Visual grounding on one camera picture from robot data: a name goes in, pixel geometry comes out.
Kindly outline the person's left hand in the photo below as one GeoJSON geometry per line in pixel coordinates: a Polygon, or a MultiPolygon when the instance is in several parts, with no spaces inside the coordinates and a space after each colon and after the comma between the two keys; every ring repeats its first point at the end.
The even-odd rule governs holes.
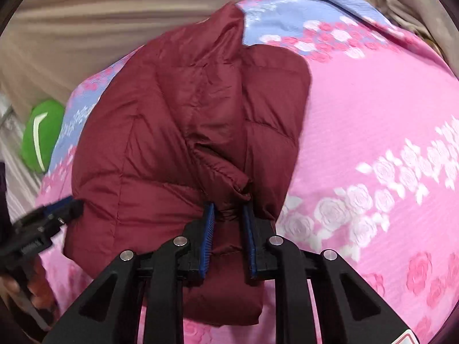
{"type": "MultiPolygon", "coordinates": [[[[11,276],[1,275],[1,282],[9,293],[17,295],[20,292],[20,285],[11,276]]],[[[30,300],[36,309],[53,311],[57,307],[55,295],[47,281],[46,270],[39,256],[34,260],[33,276],[28,281],[26,289],[31,293],[30,300]]]]}

